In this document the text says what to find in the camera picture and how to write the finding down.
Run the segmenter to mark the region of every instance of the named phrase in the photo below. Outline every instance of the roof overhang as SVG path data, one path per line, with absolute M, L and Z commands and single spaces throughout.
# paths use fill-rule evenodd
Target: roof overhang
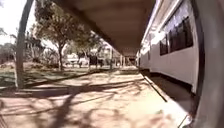
M 160 32 L 183 0 L 157 0 L 152 16 L 142 39 L 142 44 L 152 40 Z
M 135 56 L 156 0 L 53 0 L 124 56 Z

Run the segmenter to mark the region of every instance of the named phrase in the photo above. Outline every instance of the tree trunk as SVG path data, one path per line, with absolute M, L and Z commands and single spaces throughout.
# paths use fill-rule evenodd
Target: tree trunk
M 63 62 L 62 62 L 62 47 L 59 46 L 58 48 L 58 55 L 59 55 L 59 70 L 63 71 Z
M 89 68 L 89 70 L 90 70 L 90 68 L 91 68 L 91 63 L 90 63 L 90 57 L 89 57 L 89 62 L 88 62 L 88 68 Z
M 110 69 L 113 68 L 113 48 L 110 49 Z
M 98 67 L 98 57 L 96 56 L 96 69 Z
M 32 52 L 32 57 L 31 58 L 33 59 L 33 58 L 36 57 L 33 45 L 31 45 L 31 52 Z

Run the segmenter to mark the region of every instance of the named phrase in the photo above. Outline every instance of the concrete path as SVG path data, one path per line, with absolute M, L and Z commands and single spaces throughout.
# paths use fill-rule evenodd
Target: concrete path
M 187 112 L 133 69 L 0 94 L 0 128 L 176 128 Z

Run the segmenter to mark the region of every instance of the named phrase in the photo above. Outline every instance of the support post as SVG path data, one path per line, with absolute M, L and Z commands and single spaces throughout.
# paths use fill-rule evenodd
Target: support post
M 123 67 L 126 66 L 126 60 L 125 60 L 125 57 L 123 57 Z
M 194 128 L 224 126 L 224 12 L 222 0 L 195 0 L 204 34 L 205 74 Z
M 122 65 L 123 65 L 123 60 L 122 59 L 123 59 L 122 55 L 120 55 L 120 67 L 122 67 Z

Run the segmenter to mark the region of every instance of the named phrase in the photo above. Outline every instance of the grass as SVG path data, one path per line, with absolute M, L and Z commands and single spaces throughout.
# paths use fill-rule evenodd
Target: grass
M 52 69 L 25 69 L 25 84 L 42 82 L 47 80 L 61 79 L 74 75 L 81 75 L 88 72 L 88 68 L 65 69 L 60 72 Z M 0 69 L 0 87 L 14 86 L 14 69 Z

